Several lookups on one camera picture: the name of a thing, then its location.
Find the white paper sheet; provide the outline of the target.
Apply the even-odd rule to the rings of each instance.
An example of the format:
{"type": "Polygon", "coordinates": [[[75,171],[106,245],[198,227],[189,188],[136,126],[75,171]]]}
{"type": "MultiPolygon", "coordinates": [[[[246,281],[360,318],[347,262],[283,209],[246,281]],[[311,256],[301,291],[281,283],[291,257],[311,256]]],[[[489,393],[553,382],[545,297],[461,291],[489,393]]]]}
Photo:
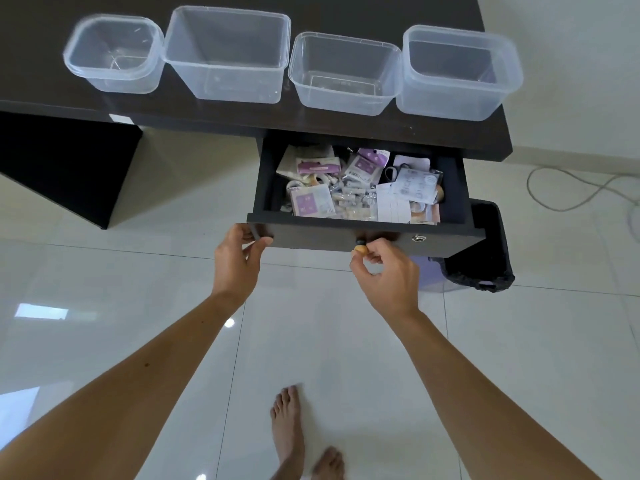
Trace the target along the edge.
{"type": "Polygon", "coordinates": [[[376,186],[377,217],[381,223],[409,224],[412,221],[410,202],[392,190],[392,183],[376,186]]]}

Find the shallow rectangular clear plastic container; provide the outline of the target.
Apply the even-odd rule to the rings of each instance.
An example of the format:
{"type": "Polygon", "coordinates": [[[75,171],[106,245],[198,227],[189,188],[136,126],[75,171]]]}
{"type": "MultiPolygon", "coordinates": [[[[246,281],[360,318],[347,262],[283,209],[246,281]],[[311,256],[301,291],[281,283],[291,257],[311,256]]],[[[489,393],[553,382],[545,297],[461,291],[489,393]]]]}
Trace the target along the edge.
{"type": "Polygon", "coordinates": [[[302,32],[288,76],[312,109],[378,116],[399,94],[402,51],[370,39],[302,32]]]}

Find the dark desk drawer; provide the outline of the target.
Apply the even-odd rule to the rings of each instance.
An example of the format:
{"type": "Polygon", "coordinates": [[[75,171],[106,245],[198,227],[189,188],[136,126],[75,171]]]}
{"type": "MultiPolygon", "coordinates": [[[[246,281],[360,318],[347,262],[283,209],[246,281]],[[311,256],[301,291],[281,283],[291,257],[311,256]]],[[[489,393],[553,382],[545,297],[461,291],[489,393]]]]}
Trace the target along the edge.
{"type": "Polygon", "coordinates": [[[444,172],[439,223],[377,223],[297,217],[282,212],[285,179],[276,174],[276,167],[287,146],[288,141],[279,137],[257,141],[259,172],[253,211],[246,218],[253,236],[272,237],[276,248],[350,252],[357,239],[371,242],[385,238],[409,256],[447,258],[485,238],[485,231],[474,225],[465,170],[458,156],[436,155],[433,160],[436,169],[444,172]],[[413,242],[416,234],[426,239],[413,242]]]}

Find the person's left hand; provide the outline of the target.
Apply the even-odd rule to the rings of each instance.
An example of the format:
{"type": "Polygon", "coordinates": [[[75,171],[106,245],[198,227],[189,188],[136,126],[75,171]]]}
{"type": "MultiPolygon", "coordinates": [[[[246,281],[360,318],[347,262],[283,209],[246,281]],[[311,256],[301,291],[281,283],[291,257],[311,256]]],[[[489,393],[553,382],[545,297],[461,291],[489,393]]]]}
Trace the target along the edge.
{"type": "Polygon", "coordinates": [[[234,310],[244,304],[258,281],[261,259],[247,259],[247,246],[256,240],[249,225],[236,223],[214,252],[212,296],[234,310]]]}

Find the tall purple label packet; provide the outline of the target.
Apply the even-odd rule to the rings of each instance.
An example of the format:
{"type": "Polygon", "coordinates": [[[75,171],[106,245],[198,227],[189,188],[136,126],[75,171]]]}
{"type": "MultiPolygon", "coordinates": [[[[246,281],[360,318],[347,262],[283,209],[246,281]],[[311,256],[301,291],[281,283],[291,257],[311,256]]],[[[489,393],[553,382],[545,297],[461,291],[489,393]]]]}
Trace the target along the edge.
{"type": "Polygon", "coordinates": [[[364,188],[378,185],[382,171],[388,164],[391,152],[361,148],[351,154],[344,176],[364,188]]]}

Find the pile of small clear packets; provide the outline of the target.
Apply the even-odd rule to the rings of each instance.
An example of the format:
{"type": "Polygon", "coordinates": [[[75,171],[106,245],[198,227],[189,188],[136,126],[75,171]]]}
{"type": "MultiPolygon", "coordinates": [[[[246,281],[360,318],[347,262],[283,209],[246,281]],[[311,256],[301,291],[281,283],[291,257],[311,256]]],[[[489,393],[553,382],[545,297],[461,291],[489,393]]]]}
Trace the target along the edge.
{"type": "Polygon", "coordinates": [[[377,188],[342,177],[329,186],[335,208],[332,218],[357,221],[378,221],[377,188]]]}

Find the dark wooden desk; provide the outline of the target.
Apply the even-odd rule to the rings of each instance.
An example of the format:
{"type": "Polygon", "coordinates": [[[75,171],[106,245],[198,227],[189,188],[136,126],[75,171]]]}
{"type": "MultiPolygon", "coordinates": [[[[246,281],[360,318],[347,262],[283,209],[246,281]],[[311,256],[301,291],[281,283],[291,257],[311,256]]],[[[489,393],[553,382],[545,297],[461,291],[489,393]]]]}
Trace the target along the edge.
{"type": "Polygon", "coordinates": [[[149,95],[103,93],[66,69],[63,49],[84,17],[138,15],[166,28],[184,5],[283,13],[293,36],[325,32],[395,45],[418,24],[484,31],[478,0],[0,0],[0,175],[105,229],[142,135],[134,125],[255,137],[258,145],[331,137],[393,150],[439,146],[496,162],[513,152],[502,107],[480,122],[408,115],[394,104],[367,117],[304,107],[286,76],[281,100],[270,105],[198,101],[172,68],[149,95]]]}

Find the square purple card packet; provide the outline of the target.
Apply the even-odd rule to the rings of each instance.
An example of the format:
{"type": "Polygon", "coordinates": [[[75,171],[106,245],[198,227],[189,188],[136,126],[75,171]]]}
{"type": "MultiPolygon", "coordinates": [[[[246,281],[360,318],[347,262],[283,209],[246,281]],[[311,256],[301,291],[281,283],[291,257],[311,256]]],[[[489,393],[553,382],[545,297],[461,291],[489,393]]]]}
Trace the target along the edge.
{"type": "Polygon", "coordinates": [[[297,217],[336,217],[337,212],[327,184],[295,187],[290,191],[293,214],[297,217]]]}

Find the person's left foot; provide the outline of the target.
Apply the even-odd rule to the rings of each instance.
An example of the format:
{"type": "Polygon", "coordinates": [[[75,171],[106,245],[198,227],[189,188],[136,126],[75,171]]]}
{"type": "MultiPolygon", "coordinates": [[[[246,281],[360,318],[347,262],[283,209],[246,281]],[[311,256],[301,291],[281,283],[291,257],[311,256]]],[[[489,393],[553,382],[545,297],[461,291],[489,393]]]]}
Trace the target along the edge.
{"type": "Polygon", "coordinates": [[[285,387],[269,411],[278,468],[270,480],[300,480],[305,465],[305,441],[298,387],[285,387]]]}

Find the lavender bin with black bag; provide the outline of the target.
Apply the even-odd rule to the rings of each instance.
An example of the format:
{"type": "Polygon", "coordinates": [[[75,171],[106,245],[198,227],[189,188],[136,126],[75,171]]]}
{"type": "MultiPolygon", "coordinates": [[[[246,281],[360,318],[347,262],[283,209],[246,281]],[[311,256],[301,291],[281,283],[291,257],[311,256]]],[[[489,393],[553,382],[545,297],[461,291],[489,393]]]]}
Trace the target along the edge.
{"type": "Polygon", "coordinates": [[[471,199],[474,225],[485,239],[448,258],[413,257],[420,269],[419,290],[452,292],[507,290],[515,281],[501,213],[492,201],[471,199]]]}

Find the person's right foot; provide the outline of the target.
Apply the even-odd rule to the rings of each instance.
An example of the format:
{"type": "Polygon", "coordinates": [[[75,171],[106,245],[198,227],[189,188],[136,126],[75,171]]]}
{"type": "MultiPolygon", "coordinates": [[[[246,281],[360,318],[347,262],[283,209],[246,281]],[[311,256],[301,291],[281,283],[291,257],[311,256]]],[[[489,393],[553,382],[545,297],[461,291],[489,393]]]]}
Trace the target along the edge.
{"type": "Polygon", "coordinates": [[[342,453],[334,446],[329,446],[316,462],[310,480],[346,480],[342,453]]]}

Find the clear packet with white print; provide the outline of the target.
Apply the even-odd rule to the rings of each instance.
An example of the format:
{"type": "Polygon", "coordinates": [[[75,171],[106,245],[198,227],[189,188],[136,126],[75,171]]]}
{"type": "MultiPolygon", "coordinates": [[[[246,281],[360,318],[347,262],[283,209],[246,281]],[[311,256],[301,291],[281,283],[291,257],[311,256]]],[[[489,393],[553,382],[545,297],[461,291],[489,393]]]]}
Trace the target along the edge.
{"type": "Polygon", "coordinates": [[[439,170],[423,171],[412,169],[407,165],[394,167],[396,176],[392,179],[392,190],[401,199],[427,205],[434,205],[444,200],[442,180],[443,172],[439,170]]]}

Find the small rounded clear plastic container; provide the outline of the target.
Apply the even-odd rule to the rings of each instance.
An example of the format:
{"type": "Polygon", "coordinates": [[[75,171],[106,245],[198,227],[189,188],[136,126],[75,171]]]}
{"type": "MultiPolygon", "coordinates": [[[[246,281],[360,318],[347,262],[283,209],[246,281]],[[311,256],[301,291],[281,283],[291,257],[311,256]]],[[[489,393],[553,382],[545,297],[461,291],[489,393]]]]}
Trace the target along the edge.
{"type": "Polygon", "coordinates": [[[159,85],[163,46],[163,31],[146,17],[96,14],[76,24],[63,60],[100,91],[145,95],[159,85]]]}

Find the person's right forearm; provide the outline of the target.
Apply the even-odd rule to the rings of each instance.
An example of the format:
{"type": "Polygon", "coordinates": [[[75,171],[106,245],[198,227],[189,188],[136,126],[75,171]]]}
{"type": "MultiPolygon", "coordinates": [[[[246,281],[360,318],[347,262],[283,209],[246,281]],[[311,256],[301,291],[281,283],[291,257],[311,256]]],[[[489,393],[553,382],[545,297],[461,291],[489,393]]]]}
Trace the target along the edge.
{"type": "Polygon", "coordinates": [[[418,309],[388,324],[471,480],[601,480],[455,348],[418,309]]]}

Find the narrow purple label packet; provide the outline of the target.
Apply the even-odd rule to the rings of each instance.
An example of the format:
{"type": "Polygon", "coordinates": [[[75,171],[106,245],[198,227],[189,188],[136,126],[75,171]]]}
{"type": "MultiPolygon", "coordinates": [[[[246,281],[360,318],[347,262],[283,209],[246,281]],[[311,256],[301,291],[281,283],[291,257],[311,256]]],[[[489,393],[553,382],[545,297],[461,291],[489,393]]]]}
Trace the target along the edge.
{"type": "Polygon", "coordinates": [[[295,161],[299,175],[337,175],[341,170],[336,157],[296,158],[295,161]]]}

